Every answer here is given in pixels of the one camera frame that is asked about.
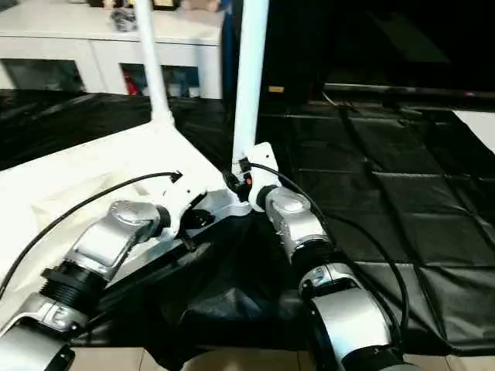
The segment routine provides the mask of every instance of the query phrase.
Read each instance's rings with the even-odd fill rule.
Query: white table
[[[142,63],[137,32],[118,32],[110,12],[66,0],[24,0],[0,13],[0,59],[73,60],[88,92],[126,94],[120,63]],[[224,14],[155,11],[160,62],[196,66],[200,94],[221,98]],[[0,65],[0,88],[13,88]]]

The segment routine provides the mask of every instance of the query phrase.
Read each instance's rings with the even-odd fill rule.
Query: wire
[[[356,230],[359,230],[377,248],[380,255],[385,259],[387,264],[390,266],[390,268],[391,268],[391,270],[395,276],[395,279],[397,280],[398,287],[401,291],[402,316],[401,316],[400,326],[397,322],[397,319],[395,318],[394,312],[391,310],[388,303],[381,297],[381,295],[379,295],[378,290],[376,289],[374,284],[366,277],[366,274],[364,273],[363,269],[351,259],[349,259],[349,263],[352,266],[352,268],[359,271],[360,276],[367,282],[367,286],[370,289],[370,291],[373,293],[374,297],[377,299],[377,301],[380,303],[380,305],[387,312],[387,315],[390,318],[392,325],[394,326],[396,332],[398,333],[398,343],[399,343],[399,347],[401,348],[402,347],[403,334],[407,331],[408,323],[409,323],[409,313],[410,313],[409,293],[408,293],[408,288],[404,282],[404,278],[401,275],[401,272],[398,270],[397,265],[390,258],[390,256],[388,255],[388,253],[384,249],[384,247],[378,242],[378,240],[376,238],[374,238],[374,236],[370,232],[368,232],[365,228],[363,228],[358,223],[356,223],[352,220],[349,220],[347,218],[343,218],[342,216],[337,216],[337,215],[331,214],[331,213],[327,213],[327,214],[323,213],[322,210],[315,203],[315,201],[308,195],[308,193],[306,193],[299,185],[297,185],[295,182],[293,182],[289,177],[274,170],[273,168],[269,168],[268,166],[256,164],[253,162],[251,162],[250,165],[252,168],[261,168],[267,172],[270,172],[271,174],[278,176],[279,178],[284,180],[289,186],[291,186],[295,191],[301,193],[304,197],[306,197],[309,200],[309,202],[311,203],[313,209],[318,214],[317,217],[320,220],[321,224],[323,225],[323,229],[325,230],[325,232],[326,232],[327,236],[329,237],[333,246],[337,246],[336,239],[329,231],[328,223],[326,222],[326,215],[329,218],[339,220],[340,222],[345,223],[345,224],[355,228]]]
[[[405,284],[401,272],[397,268],[397,264],[395,264],[395,262],[390,258],[390,255],[384,249],[381,243],[379,243],[378,240],[360,224],[336,214],[325,213],[325,215],[328,216],[329,218],[345,223],[355,228],[356,230],[359,230],[377,248],[377,250],[380,252],[380,255],[385,259],[387,264],[390,266],[392,272],[394,273],[395,279],[397,280],[399,289],[401,291],[401,302],[402,302],[401,333],[402,334],[406,333],[408,330],[411,304],[409,302],[408,288]]]
[[[24,250],[19,254],[17,259],[15,259],[13,265],[10,267],[9,271],[5,275],[5,277],[2,280],[2,284],[0,285],[0,300],[3,298],[3,295],[5,293],[5,290],[7,289],[7,286],[10,283],[10,280],[12,279],[12,276],[14,275],[15,271],[19,267],[19,265],[22,263],[26,255],[34,248],[34,246],[42,239],[44,236],[46,236],[53,228],[55,228],[58,224],[60,224],[62,221],[64,221],[68,216],[72,215],[75,213],[77,210],[81,209],[82,207],[85,207],[88,203],[92,203],[95,199],[99,199],[103,196],[106,196],[108,193],[111,193],[117,189],[123,188],[125,186],[128,186],[132,183],[139,182],[144,179],[150,179],[150,178],[158,178],[160,176],[179,176],[178,172],[156,172],[152,174],[147,174],[143,176],[139,176],[137,178],[129,179],[125,182],[119,183],[117,185],[114,185],[113,187],[110,187],[109,189],[105,189],[102,192],[97,193],[96,195],[93,195],[92,197],[89,197],[88,199],[85,199],[81,203],[78,203],[71,209],[67,210],[64,214],[56,218],[53,222],[51,222],[48,226],[46,226],[41,232],[39,232],[36,237],[34,237],[31,242],[29,242],[26,247],[24,247]]]
[[[326,95],[326,93],[324,91],[322,91],[322,95],[323,97],[328,101],[328,103],[332,104],[333,106],[337,107],[338,104],[335,103],[333,100],[331,100],[330,98],[328,98],[328,95]]]

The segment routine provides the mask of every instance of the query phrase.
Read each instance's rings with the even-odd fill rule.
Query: silver motor joint
[[[298,279],[332,260],[334,248],[306,197],[276,187],[266,195],[265,210]]]

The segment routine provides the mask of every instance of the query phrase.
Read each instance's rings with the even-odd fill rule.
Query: black tarp
[[[0,96],[0,168],[149,119],[142,97]],[[175,100],[172,110],[178,129],[230,168],[221,104]],[[261,108],[258,140],[325,211],[367,228],[398,262],[411,295],[408,352],[493,354],[495,157],[463,122],[448,111],[271,105]],[[375,247],[329,225],[400,317],[397,284]],[[194,255],[165,256],[110,288],[76,344],[145,346],[170,369],[198,345],[304,348],[295,282],[263,215],[224,220],[197,243]]]

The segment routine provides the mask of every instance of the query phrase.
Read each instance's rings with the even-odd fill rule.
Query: cabinet door
[[[136,71],[138,69],[136,65],[143,64],[141,44],[94,40],[92,45],[107,92],[129,94],[129,90],[134,90],[134,87],[129,87],[129,85],[138,82],[129,82],[128,74],[129,70]],[[211,99],[221,98],[221,65],[218,46],[158,43],[157,53],[160,63],[167,72],[166,76],[171,77],[175,72],[194,75],[192,71],[194,69],[187,67],[197,68],[200,96]],[[169,92],[172,91],[171,83],[166,79],[166,87]]]
[[[90,42],[0,37],[0,88],[105,92]]]

